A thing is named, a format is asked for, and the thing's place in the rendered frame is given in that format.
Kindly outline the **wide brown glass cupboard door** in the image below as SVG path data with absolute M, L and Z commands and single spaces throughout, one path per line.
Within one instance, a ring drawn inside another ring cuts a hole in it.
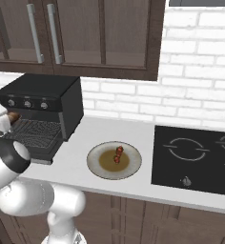
M 55 64 L 47 5 L 63 56 Z M 166 0 L 43 0 L 56 74 L 155 81 Z

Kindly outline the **narrow brown glass cupboard door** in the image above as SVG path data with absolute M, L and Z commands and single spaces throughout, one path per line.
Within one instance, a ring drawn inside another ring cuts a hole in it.
M 42 64 L 37 62 L 27 4 L 35 7 Z M 0 0 L 0 71 L 53 74 L 43 0 Z

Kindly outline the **grey range hood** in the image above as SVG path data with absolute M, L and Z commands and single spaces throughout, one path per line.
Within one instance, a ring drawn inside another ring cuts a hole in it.
M 170 0 L 170 7 L 225 7 L 225 0 Z

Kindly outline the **black hob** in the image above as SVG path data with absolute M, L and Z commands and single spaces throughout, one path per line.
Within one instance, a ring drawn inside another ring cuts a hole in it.
M 190 187 L 182 184 L 185 176 Z M 156 125 L 152 183 L 225 195 L 225 132 Z

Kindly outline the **red kebab skewer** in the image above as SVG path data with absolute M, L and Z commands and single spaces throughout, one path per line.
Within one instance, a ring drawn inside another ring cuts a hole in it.
M 119 164 L 120 163 L 120 158 L 122 153 L 124 152 L 124 149 L 122 146 L 119 146 L 116 148 L 115 150 L 115 156 L 113 157 L 113 161 L 115 164 Z

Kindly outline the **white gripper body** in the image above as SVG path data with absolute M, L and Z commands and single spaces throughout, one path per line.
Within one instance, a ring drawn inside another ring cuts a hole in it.
M 0 132 L 6 133 L 10 130 L 10 119 L 4 114 L 0 116 Z

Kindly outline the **grey round plate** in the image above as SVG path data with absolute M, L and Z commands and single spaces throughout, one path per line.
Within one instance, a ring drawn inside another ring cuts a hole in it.
M 122 146 L 124 152 L 120 163 L 115 164 L 113 157 L 117 147 Z M 93 147 L 87 155 L 89 170 L 103 179 L 120 180 L 135 174 L 141 167 L 142 156 L 137 148 L 121 141 L 103 142 Z

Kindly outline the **brown baguette bread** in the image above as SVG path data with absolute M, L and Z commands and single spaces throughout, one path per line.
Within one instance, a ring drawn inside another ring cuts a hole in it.
M 7 116 L 10 119 L 10 127 L 13 123 L 15 123 L 19 118 L 20 118 L 20 114 L 18 112 L 8 112 Z

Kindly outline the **black toaster oven door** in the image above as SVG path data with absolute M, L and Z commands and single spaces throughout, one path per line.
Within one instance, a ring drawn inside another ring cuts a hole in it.
M 5 135 L 23 144 L 30 152 L 31 162 L 36 164 L 51 165 L 53 158 L 61 147 L 63 141 L 45 135 L 29 135 L 27 133 L 10 133 Z

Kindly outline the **black toaster oven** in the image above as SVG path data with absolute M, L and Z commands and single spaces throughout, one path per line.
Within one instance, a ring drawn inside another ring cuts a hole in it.
M 10 99 L 15 106 L 9 106 Z M 31 108 L 25 107 L 25 101 L 31 102 Z M 48 104 L 46 110 L 40 107 L 42 102 Z M 78 76 L 25 73 L 0 89 L 0 103 L 20 114 L 10 133 L 45 135 L 63 143 L 70 139 L 84 115 Z

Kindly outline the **silver hob knob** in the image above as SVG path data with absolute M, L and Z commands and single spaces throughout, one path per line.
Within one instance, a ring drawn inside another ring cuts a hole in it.
M 182 179 L 182 184 L 185 186 L 185 187 L 190 187 L 192 185 L 192 181 L 191 179 L 188 177 L 188 176 L 185 176 L 183 179 Z

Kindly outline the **brown lower cupboards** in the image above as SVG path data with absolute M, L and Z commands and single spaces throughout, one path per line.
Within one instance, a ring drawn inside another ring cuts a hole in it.
M 88 244 L 225 244 L 225 214 L 125 197 L 87 193 L 75 226 Z M 14 217 L 0 211 L 0 244 L 40 244 L 45 214 Z

